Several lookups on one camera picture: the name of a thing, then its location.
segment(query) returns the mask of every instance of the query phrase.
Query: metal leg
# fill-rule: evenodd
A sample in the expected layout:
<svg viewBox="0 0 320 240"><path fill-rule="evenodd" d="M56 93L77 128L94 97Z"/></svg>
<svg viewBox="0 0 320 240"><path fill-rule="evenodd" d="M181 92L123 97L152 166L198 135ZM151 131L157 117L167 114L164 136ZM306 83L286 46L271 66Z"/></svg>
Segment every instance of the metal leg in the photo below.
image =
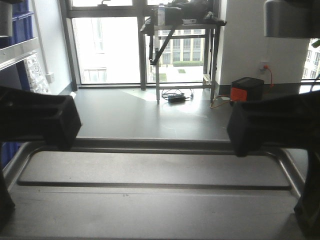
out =
<svg viewBox="0 0 320 240"><path fill-rule="evenodd" d="M217 73L217 58L218 58L218 49L219 49L219 40L220 40L220 30L221 30L220 25L217 25L216 28L214 29L210 101L214 99L215 90L216 90L216 73Z"/></svg>
<svg viewBox="0 0 320 240"><path fill-rule="evenodd" d="M155 49L155 54L157 55L159 48ZM156 101L160 103L160 76L159 76L159 61L155 65L155 91L156 91Z"/></svg>

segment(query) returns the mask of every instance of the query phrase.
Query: power adapter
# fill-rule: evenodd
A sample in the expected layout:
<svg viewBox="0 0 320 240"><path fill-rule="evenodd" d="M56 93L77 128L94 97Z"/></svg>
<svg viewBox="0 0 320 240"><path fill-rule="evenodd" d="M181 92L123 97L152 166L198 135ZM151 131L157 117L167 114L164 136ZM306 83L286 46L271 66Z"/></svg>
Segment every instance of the power adapter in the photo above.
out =
<svg viewBox="0 0 320 240"><path fill-rule="evenodd" d="M178 102L185 102L185 101L186 101L186 96L184 94L168 96L168 102L171 104L178 103Z"/></svg>

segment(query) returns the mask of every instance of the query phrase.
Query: building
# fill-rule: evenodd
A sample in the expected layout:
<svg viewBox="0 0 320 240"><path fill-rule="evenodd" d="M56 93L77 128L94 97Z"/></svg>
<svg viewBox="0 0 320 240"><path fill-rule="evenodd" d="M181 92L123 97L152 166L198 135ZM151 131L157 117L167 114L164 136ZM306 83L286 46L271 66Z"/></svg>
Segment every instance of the building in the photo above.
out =
<svg viewBox="0 0 320 240"><path fill-rule="evenodd" d="M316 39L312 39L308 45L302 79L316 79L320 74L320 47L312 46L315 41Z"/></svg>

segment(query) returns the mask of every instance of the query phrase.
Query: water bottle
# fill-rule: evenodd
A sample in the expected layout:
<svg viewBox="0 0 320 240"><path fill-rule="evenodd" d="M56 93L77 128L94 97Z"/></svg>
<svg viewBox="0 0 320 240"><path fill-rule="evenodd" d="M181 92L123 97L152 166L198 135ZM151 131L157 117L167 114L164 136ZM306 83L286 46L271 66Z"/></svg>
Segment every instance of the water bottle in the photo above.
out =
<svg viewBox="0 0 320 240"><path fill-rule="evenodd" d="M166 25L166 9L163 3L158 8L158 26Z"/></svg>

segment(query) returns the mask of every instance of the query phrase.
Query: robotic arm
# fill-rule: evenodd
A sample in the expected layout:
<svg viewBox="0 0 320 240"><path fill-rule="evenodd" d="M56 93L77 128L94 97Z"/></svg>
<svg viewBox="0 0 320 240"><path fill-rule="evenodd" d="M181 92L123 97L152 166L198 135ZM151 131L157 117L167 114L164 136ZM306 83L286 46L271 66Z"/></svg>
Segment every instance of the robotic arm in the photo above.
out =
<svg viewBox="0 0 320 240"><path fill-rule="evenodd" d="M42 95L0 86L0 150L2 141L39 140L68 150L80 127L71 96ZM0 170L0 230L14 208Z"/></svg>
<svg viewBox="0 0 320 240"><path fill-rule="evenodd" d="M320 0L267 0L265 36L320 38Z"/></svg>
<svg viewBox="0 0 320 240"><path fill-rule="evenodd" d="M306 236L320 236L320 91L259 102L236 102L227 126L238 157L262 145L308 151L303 193L294 208Z"/></svg>

